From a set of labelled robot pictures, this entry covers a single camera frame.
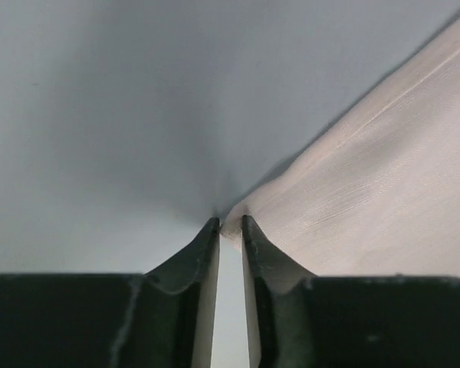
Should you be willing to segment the white cloth napkin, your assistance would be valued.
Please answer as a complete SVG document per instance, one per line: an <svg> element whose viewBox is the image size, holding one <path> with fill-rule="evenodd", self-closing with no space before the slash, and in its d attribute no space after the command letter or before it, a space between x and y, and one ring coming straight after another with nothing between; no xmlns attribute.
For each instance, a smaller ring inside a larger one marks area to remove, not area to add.
<svg viewBox="0 0 460 368"><path fill-rule="evenodd" d="M317 274L460 277L460 17L356 104L240 219Z"/></svg>

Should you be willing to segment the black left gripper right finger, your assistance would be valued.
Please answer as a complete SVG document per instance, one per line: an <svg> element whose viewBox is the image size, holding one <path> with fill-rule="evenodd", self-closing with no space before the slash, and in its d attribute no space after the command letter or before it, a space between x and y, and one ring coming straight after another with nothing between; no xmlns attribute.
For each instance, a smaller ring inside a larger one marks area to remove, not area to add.
<svg viewBox="0 0 460 368"><path fill-rule="evenodd" d="M319 276L241 219L253 367L460 367L460 278Z"/></svg>

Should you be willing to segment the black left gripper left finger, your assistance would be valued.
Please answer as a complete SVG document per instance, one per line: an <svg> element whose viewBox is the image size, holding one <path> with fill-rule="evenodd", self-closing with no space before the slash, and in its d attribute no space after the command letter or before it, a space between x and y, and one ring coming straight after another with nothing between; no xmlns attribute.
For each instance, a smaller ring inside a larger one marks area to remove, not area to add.
<svg viewBox="0 0 460 368"><path fill-rule="evenodd" d="M219 220L148 273L0 274L0 367L208 367Z"/></svg>

